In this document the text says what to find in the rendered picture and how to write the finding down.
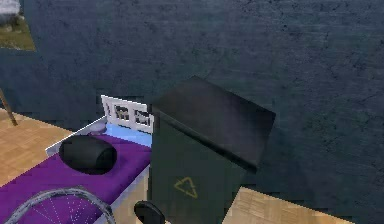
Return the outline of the dark green trash can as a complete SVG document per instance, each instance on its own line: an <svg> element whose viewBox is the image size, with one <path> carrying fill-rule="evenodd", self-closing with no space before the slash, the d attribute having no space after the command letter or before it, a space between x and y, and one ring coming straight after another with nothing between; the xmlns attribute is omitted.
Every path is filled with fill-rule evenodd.
<svg viewBox="0 0 384 224"><path fill-rule="evenodd" d="M151 105L149 199L171 224L221 224L256 172L275 113L193 76Z"/></svg>

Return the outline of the black round disc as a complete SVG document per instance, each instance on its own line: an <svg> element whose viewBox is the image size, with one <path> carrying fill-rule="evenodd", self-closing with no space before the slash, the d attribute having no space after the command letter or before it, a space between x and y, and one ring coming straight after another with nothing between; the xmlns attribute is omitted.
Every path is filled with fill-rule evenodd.
<svg viewBox="0 0 384 224"><path fill-rule="evenodd" d="M150 201L138 201L134 205L134 213L142 224L165 224L165 216Z"/></svg>

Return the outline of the black round cushion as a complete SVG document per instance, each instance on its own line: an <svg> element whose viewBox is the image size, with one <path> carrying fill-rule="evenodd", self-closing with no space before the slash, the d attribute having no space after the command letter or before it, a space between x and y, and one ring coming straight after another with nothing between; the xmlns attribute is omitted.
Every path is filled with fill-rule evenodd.
<svg viewBox="0 0 384 224"><path fill-rule="evenodd" d="M95 136L76 135L61 143L59 157L73 170L89 175L103 175L114 167L117 150Z"/></svg>

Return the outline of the white bed with purple blanket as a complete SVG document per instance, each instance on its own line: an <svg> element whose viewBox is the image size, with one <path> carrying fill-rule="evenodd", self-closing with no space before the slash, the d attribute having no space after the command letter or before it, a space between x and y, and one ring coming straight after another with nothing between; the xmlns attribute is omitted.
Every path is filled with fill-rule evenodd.
<svg viewBox="0 0 384 224"><path fill-rule="evenodd" d="M0 187L0 224L40 191L80 186L109 204L116 224L136 224L133 205L145 197L150 168L154 118L143 103L103 95L104 116L46 149L48 158ZM59 157L61 143L71 136L95 136L117 150L106 174L73 170ZM97 207L72 195L54 197L30 209L18 224L108 224Z"/></svg>

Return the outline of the grey racket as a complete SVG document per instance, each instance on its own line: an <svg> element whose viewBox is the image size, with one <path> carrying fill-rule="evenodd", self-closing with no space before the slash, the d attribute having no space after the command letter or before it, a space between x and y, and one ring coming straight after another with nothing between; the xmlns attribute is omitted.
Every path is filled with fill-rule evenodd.
<svg viewBox="0 0 384 224"><path fill-rule="evenodd" d="M109 204L99 199L96 195L87 191L80 186L76 187L64 187L57 188L48 191L40 191L31 198L27 199L21 205L19 205L10 216L3 222L3 224L18 224L18 221L33 207L40 204L43 201L54 197L72 195L78 198L83 198L93 204L99 209L102 215L105 217L108 224L116 224L112 208Z"/></svg>

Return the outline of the brown wooden leg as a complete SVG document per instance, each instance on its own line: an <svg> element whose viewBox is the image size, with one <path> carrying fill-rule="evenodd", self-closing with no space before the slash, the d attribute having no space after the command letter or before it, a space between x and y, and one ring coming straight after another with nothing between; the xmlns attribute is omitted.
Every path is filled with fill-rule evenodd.
<svg viewBox="0 0 384 224"><path fill-rule="evenodd" d="M11 122L13 124L13 126L17 126L18 123L17 123L17 121L16 121L16 119L15 119L13 113L12 113L11 107L8 104L8 101L7 101L7 99L6 99L5 95L4 95L4 92L3 92L3 90L1 88L0 88L0 101L2 102L6 112L8 114L9 119L11 120Z"/></svg>

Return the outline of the framed landscape picture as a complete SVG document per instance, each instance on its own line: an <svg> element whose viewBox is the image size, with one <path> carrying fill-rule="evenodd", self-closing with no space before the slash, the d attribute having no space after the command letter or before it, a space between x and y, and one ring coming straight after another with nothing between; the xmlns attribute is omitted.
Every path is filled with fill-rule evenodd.
<svg viewBox="0 0 384 224"><path fill-rule="evenodd" d="M0 48L35 51L23 0L0 0Z"/></svg>

